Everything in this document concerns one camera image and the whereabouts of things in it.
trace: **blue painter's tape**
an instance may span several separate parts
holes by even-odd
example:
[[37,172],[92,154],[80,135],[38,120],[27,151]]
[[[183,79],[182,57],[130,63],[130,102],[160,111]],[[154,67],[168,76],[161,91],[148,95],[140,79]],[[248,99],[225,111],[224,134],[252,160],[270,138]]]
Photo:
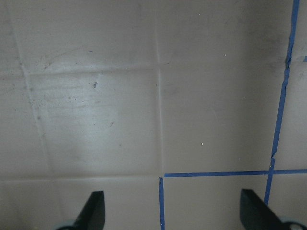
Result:
[[273,174],[303,174],[307,169],[275,170]]
[[165,230],[163,178],[159,178],[160,227]]
[[271,158],[270,170],[269,170],[268,180],[267,180],[267,186],[265,188],[265,194],[264,194],[264,203],[266,205],[268,205],[268,203],[269,203],[271,185],[272,185],[273,173],[274,173],[274,167],[275,167],[275,158]]
[[275,154],[277,152],[279,134],[280,134],[281,126],[282,126],[283,109],[284,109],[284,103],[285,103],[285,100],[286,100],[287,85],[288,85],[289,74],[290,74],[292,49],[293,49],[294,40],[295,40],[298,7],[299,7],[299,0],[294,0],[293,1],[293,7],[292,7],[292,16],[291,16],[291,33],[290,33],[290,37],[289,37],[289,45],[288,45],[287,57],[286,57],[286,61],[285,61],[285,65],[286,65],[285,67],[286,68],[284,70],[284,81],[283,81],[282,90],[281,90],[281,93],[280,93],[279,106],[278,106],[278,112],[277,112],[277,120],[276,120],[275,133],[274,133],[274,139],[273,139],[273,147],[272,147],[272,154],[271,154],[272,158],[275,156]]
[[166,173],[164,177],[248,176],[248,175],[267,175],[268,173],[269,171],[182,172],[182,173]]

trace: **scuff mark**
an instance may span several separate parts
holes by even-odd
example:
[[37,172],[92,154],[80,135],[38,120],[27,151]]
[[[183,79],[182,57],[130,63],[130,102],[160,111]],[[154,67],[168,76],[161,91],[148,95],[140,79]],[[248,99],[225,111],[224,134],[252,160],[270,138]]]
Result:
[[212,106],[211,106],[211,110],[212,110],[212,112],[214,113],[214,116],[215,116],[216,120],[219,120],[219,118],[217,117],[216,112],[215,112],[215,110],[213,109]]
[[59,54],[59,55],[55,55],[54,57],[52,57],[51,59],[49,59],[48,63],[45,65],[44,69],[48,69],[49,66],[51,66],[51,65],[53,64],[53,62],[54,62],[57,58],[59,58],[59,57],[61,57],[61,56],[63,56],[63,55],[69,54],[69,53],[71,53],[71,52],[73,52],[73,51],[75,51],[75,50],[81,49],[81,47],[82,47],[82,46],[77,47],[77,48],[74,48],[74,49],[71,49],[71,50],[68,50],[68,51],[66,51],[66,52],[64,52],[64,53],[61,53],[61,54]]

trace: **black plastic piece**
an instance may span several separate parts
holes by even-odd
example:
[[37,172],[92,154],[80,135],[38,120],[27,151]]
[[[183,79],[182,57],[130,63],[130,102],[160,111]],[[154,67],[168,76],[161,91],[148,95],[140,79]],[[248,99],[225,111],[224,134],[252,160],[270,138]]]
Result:
[[291,230],[292,224],[300,226],[302,230],[307,230],[299,223],[282,223],[251,189],[241,191],[240,219],[246,230]]
[[105,220],[104,192],[92,192],[74,224],[57,230],[102,230]]

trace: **gray surface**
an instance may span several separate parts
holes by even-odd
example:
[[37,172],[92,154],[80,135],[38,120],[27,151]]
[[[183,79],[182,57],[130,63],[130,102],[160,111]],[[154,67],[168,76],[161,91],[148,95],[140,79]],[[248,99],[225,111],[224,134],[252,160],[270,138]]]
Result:
[[[306,168],[306,6],[278,169]],[[0,0],[1,226],[50,229],[103,189],[106,230],[157,230],[164,173],[267,170],[291,8],[289,0]],[[240,188],[262,196],[265,183],[166,179],[166,229],[239,229]],[[279,186],[273,180],[271,199],[291,201]],[[179,225],[186,212],[175,199],[185,194],[193,221]],[[210,220],[200,215],[210,209]]]

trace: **blue tape line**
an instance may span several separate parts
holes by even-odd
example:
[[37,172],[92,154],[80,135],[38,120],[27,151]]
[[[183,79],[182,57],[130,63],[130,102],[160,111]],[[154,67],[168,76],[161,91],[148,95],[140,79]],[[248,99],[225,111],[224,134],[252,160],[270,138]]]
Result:
[[268,180],[267,180],[267,186],[265,187],[265,195],[264,195],[264,203],[266,205],[268,205],[268,203],[269,203],[271,185],[272,185],[273,173],[274,173],[274,167],[275,167],[275,158],[271,158],[270,170],[269,170]]
[[269,171],[182,172],[182,173],[166,173],[164,177],[248,176],[248,175],[267,175],[268,173]]
[[307,169],[275,170],[273,174],[303,174]]
[[160,227],[165,230],[163,178],[159,178]]
[[286,58],[286,61],[285,61],[286,68],[284,70],[284,81],[283,81],[282,90],[281,90],[281,93],[280,93],[277,120],[276,120],[275,133],[274,133],[274,139],[273,139],[273,147],[272,147],[272,154],[271,154],[272,158],[275,156],[275,154],[277,152],[279,134],[280,134],[281,126],[282,126],[283,109],[284,109],[284,103],[285,103],[285,100],[286,100],[287,85],[288,85],[289,74],[290,74],[292,48],[293,48],[293,44],[294,44],[294,40],[295,40],[298,7],[299,7],[299,0],[294,0],[293,1],[293,7],[292,7],[292,16],[291,16],[291,33],[290,33],[290,37],[289,37],[287,58]]

